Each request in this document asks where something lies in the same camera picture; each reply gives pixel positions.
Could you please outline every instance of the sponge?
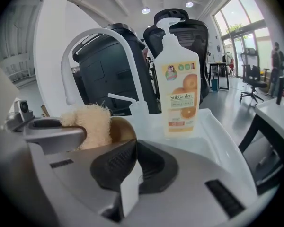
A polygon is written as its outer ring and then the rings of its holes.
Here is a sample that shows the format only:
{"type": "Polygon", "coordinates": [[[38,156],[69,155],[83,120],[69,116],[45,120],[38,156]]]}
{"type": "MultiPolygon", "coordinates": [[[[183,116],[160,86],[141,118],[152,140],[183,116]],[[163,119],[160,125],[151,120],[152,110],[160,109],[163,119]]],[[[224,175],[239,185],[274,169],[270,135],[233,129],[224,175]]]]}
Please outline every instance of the sponge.
{"type": "Polygon", "coordinates": [[[92,104],[78,107],[73,112],[61,116],[62,126],[81,126],[87,132],[86,139],[78,150],[96,148],[111,144],[110,111],[100,105],[92,104]]]}

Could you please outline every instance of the headrest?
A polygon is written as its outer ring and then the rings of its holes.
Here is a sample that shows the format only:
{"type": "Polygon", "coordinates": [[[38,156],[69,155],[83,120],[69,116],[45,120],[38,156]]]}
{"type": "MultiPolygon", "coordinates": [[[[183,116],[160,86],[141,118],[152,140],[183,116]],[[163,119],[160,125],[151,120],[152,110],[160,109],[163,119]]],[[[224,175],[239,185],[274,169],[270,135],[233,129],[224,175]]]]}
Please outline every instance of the headrest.
{"type": "Polygon", "coordinates": [[[189,20],[188,13],[183,9],[165,9],[155,15],[154,25],[156,25],[159,20],[166,17],[178,17],[181,20],[189,20]]]}

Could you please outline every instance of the office chair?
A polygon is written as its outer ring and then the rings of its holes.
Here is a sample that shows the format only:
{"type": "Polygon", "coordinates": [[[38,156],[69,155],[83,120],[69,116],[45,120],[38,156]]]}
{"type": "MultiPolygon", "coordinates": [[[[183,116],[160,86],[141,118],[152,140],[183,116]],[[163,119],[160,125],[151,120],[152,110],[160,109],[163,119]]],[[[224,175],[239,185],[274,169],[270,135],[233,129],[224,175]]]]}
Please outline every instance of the office chair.
{"type": "MultiPolygon", "coordinates": [[[[118,32],[127,40],[133,52],[145,101],[151,114],[159,113],[150,74],[143,56],[145,44],[125,24],[107,28],[118,32]]],[[[138,100],[132,73],[122,45],[113,37],[92,35],[80,42],[72,51],[79,70],[73,72],[78,90],[85,104],[103,104],[113,116],[131,115],[131,102],[109,98],[108,93],[138,100]]]]}
{"type": "Polygon", "coordinates": [[[163,50],[162,38],[165,32],[156,27],[159,20],[165,17],[178,17],[181,21],[169,28],[171,34],[177,36],[181,46],[190,49],[199,55],[200,75],[201,75],[201,94],[200,103],[209,93],[208,75],[206,70],[206,55],[208,48],[208,28],[205,23],[189,19],[188,13],[182,9],[165,9],[157,13],[154,17],[154,25],[144,31],[144,40],[154,58],[163,50]]]}
{"type": "Polygon", "coordinates": [[[243,97],[250,96],[256,101],[257,98],[264,101],[258,95],[254,94],[256,92],[256,88],[266,88],[267,83],[261,81],[261,73],[260,73],[260,58],[258,52],[253,48],[245,48],[244,53],[241,54],[242,61],[245,62],[243,66],[243,82],[246,82],[251,86],[251,92],[241,92],[240,102],[243,97]],[[251,68],[250,62],[255,62],[257,65],[253,65],[251,68]]]}

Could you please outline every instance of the window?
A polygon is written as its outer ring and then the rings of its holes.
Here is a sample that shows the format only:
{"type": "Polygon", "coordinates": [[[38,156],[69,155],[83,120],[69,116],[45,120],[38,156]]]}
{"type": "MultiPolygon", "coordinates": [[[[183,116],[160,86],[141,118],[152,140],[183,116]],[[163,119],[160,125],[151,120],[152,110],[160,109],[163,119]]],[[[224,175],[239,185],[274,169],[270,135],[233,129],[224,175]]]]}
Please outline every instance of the window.
{"type": "Polygon", "coordinates": [[[254,0],[230,0],[215,16],[221,36],[264,19],[254,0]]]}
{"type": "Polygon", "coordinates": [[[222,8],[222,13],[231,31],[249,24],[248,17],[239,0],[231,0],[222,8]]]}
{"type": "Polygon", "coordinates": [[[264,27],[263,15],[254,0],[230,0],[215,15],[220,30],[224,52],[234,56],[236,75],[243,76],[243,64],[257,64],[241,54],[246,48],[254,48],[260,57],[260,67],[270,68],[272,43],[268,28],[264,27]]]}
{"type": "Polygon", "coordinates": [[[221,35],[227,34],[228,29],[227,29],[225,20],[224,20],[224,18],[223,18],[223,16],[222,16],[222,13],[221,13],[221,12],[218,12],[218,13],[214,16],[214,18],[215,18],[217,24],[219,25],[219,29],[220,29],[221,35]]]}
{"type": "Polygon", "coordinates": [[[254,0],[240,0],[246,13],[249,16],[251,23],[264,19],[263,15],[254,0]]]}
{"type": "Polygon", "coordinates": [[[260,56],[260,68],[271,68],[271,51],[273,49],[268,28],[255,30],[257,49],[260,56]]]}

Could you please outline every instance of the bottle label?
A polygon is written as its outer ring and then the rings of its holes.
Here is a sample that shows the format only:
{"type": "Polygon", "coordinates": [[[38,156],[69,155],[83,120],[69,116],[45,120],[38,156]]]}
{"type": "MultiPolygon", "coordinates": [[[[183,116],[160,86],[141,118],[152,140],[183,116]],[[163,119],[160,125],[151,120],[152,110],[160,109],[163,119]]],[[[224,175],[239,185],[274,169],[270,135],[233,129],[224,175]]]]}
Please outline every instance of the bottle label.
{"type": "Polygon", "coordinates": [[[192,131],[198,105],[198,64],[195,61],[162,66],[169,132],[192,131]]]}

